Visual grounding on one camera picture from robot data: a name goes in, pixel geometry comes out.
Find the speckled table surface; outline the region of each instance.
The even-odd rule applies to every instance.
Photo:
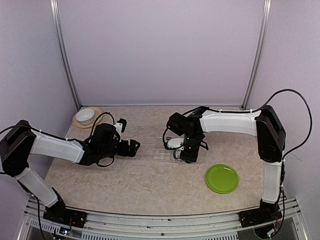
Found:
[[[199,150],[197,162],[154,160],[154,151],[170,115],[188,106],[101,107],[117,121],[127,120],[124,140],[141,143],[136,157],[116,156],[106,168],[81,166],[55,159],[46,176],[67,206],[106,213],[134,215],[192,215],[239,210],[259,205],[263,190],[263,163],[253,136],[211,132],[205,141],[209,151]],[[105,115],[101,122],[110,122]],[[84,140],[90,129],[71,126],[67,137]],[[226,164],[239,177],[237,189],[218,194],[206,184],[207,169]]]

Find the white wall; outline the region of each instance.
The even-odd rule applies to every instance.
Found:
[[[0,130],[25,119],[35,128],[63,136],[75,107],[50,1],[0,0],[0,29]],[[42,156],[29,161],[42,177],[51,162]],[[15,179],[0,175],[0,239],[13,238],[27,201]]]
[[[320,229],[320,1],[272,1],[261,65],[250,107],[280,89],[300,91],[309,102],[314,126],[310,140],[286,158],[285,189],[296,197],[313,240]],[[301,143],[309,130],[302,100],[282,93],[271,101],[287,133],[286,150]]]
[[[264,0],[62,0],[83,105],[238,105]]]

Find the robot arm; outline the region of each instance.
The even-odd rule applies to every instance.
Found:
[[[213,112],[201,106],[189,116],[174,113],[166,126],[178,136],[184,135],[180,140],[170,139],[165,148],[175,150],[175,155],[186,163],[197,161],[200,147],[209,149],[204,142],[204,133],[229,132],[257,137],[258,153],[263,160],[263,194],[259,210],[260,213],[272,214],[278,211],[280,187],[285,174],[283,151],[286,132],[271,106],[250,113]]]
[[[86,213],[66,209],[66,205],[55,189],[29,166],[29,154],[65,159],[79,165],[99,165],[104,158],[115,155],[134,157],[140,147],[135,140],[122,140],[127,121],[120,119],[115,125],[102,123],[95,127],[92,136],[85,141],[67,140],[37,132],[30,128],[27,121],[21,120],[0,141],[0,157],[4,173],[16,178],[19,184],[35,195],[46,206],[43,217],[53,222],[70,224],[83,228]]]

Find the green plastic plate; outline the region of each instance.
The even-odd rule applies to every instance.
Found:
[[[205,181],[208,187],[216,193],[228,194],[237,188],[239,178],[232,167],[217,164],[206,171]]]

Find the wooden plate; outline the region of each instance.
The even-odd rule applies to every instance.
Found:
[[[93,122],[91,122],[90,124],[82,125],[82,124],[80,124],[80,123],[76,120],[76,115],[77,115],[77,114],[75,114],[75,115],[73,116],[72,122],[73,122],[73,125],[75,125],[77,128],[80,128],[80,129],[92,128],[92,126],[94,125],[94,122],[95,122],[95,120],[97,119],[97,117],[98,117],[100,114],[103,113],[102,109],[99,108],[99,107],[86,107],[86,109],[92,109],[92,110],[94,110],[94,120],[93,120]],[[101,121],[102,118],[103,118],[103,116],[98,119],[98,121],[96,122],[96,125]]]

